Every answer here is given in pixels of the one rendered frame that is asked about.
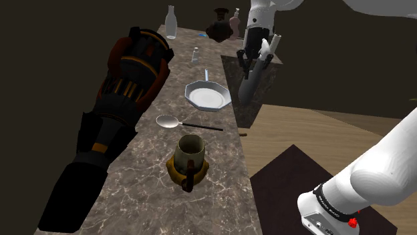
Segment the dark brown round vase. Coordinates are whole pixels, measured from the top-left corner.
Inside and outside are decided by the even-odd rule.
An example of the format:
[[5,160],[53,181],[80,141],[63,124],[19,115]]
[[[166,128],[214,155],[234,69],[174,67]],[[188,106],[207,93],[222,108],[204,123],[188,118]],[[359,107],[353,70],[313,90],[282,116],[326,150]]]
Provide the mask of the dark brown round vase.
[[234,31],[231,27],[230,21],[226,20],[226,15],[229,13],[227,8],[216,8],[214,12],[217,14],[217,20],[213,21],[205,30],[207,36],[210,39],[215,40],[217,43],[221,43],[226,39],[229,39]]

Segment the clear glass bottle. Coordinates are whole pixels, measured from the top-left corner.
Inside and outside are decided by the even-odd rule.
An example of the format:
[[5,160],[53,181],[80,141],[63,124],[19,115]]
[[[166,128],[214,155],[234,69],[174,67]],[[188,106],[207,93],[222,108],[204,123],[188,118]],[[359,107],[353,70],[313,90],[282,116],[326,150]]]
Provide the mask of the clear glass bottle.
[[177,19],[174,14],[174,6],[168,6],[168,13],[165,19],[166,37],[168,39],[175,39],[177,32]]

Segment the octagonal white pan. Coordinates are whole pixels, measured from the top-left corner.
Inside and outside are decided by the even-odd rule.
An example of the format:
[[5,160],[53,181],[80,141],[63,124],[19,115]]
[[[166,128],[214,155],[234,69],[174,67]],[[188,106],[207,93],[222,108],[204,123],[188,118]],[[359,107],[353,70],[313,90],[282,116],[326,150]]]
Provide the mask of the octagonal white pan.
[[209,80],[208,69],[204,70],[204,80],[194,81],[185,86],[184,97],[201,111],[219,111],[231,103],[227,88]]

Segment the black and orange armoured gauntlet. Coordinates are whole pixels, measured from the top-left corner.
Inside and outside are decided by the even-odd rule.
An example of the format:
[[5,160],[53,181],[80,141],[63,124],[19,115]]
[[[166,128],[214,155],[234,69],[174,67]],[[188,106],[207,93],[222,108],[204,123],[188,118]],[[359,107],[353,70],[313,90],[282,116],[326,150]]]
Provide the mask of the black and orange armoured gauntlet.
[[92,111],[83,113],[76,156],[53,187],[38,224],[46,232],[78,231],[108,177],[110,164],[136,136],[136,124],[170,75],[174,57],[159,33],[132,27],[117,40]]

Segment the grey mug with yellow base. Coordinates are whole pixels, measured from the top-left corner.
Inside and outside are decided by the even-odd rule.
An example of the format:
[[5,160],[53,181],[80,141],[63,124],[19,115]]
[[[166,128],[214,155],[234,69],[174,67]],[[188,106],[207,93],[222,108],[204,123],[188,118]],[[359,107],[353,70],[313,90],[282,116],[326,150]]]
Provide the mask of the grey mug with yellow base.
[[182,136],[172,157],[166,162],[171,180],[185,192],[192,192],[194,186],[202,182],[209,170],[209,163],[204,157],[205,146],[200,136]]

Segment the grey bottle with white top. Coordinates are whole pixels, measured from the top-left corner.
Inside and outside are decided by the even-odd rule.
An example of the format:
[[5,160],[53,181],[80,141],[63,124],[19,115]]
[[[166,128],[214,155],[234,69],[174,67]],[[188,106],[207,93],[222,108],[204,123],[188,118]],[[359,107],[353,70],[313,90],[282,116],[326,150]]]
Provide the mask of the grey bottle with white top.
[[[271,53],[274,55],[274,51],[278,46],[281,39],[281,35],[274,34],[271,42],[269,43],[271,46]],[[238,97],[240,103],[242,105],[248,105],[252,100],[261,80],[261,74],[263,72],[263,63],[260,59],[252,59],[251,66],[249,69],[249,78],[242,80],[239,91]]]

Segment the pink bottle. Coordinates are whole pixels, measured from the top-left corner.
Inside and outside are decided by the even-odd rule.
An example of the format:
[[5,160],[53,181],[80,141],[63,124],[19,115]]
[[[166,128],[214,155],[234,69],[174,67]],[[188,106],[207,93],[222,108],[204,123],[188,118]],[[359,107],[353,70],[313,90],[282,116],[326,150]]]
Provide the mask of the pink bottle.
[[230,41],[234,41],[239,36],[239,8],[235,9],[234,15],[229,19],[229,24],[231,27],[231,30],[233,31],[232,35],[229,37]]

